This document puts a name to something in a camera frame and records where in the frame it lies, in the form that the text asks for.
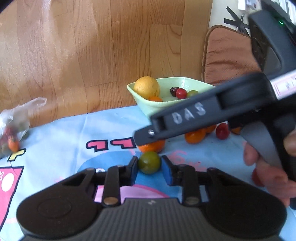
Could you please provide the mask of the person's right hand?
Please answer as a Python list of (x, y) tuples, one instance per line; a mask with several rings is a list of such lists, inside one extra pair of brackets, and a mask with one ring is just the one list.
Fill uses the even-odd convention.
[(291, 199), (295, 198), (295, 182), (289, 180), (282, 169), (267, 164), (248, 143), (244, 145), (243, 160), (247, 166), (256, 165), (257, 176), (263, 186), (288, 207)]

